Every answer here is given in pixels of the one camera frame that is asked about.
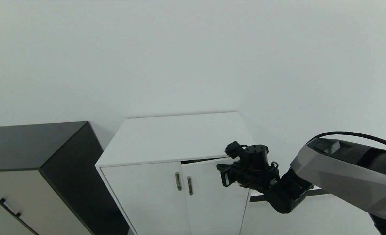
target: white wall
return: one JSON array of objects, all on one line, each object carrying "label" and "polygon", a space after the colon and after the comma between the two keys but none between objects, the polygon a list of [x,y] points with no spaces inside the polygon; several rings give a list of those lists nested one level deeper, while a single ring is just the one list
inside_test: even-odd
[{"label": "white wall", "polygon": [[[386,138],[386,1],[0,2],[0,125],[89,120],[106,147],[127,117],[229,110],[282,173],[321,132]],[[317,200],[295,234],[375,234]]]}]

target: black cable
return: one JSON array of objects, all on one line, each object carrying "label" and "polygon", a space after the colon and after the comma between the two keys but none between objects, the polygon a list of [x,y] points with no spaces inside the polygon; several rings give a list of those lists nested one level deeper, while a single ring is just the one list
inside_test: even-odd
[{"label": "black cable", "polygon": [[307,143],[311,142],[312,140],[314,140],[316,138],[320,138],[320,137],[323,137],[323,136],[326,136],[326,135],[351,135],[351,136],[357,136],[357,137],[362,137],[362,138],[365,138],[365,139],[373,140],[373,141],[376,141],[376,142],[379,142],[379,143],[382,143],[382,144],[386,145],[386,140],[384,140],[384,139],[381,139],[381,138],[378,138],[378,137],[374,137],[374,136],[371,136],[371,135],[361,134],[361,133],[357,133],[357,132],[348,132],[348,131],[325,132],[325,133],[322,133],[322,134],[319,134],[319,135],[313,137]]}]

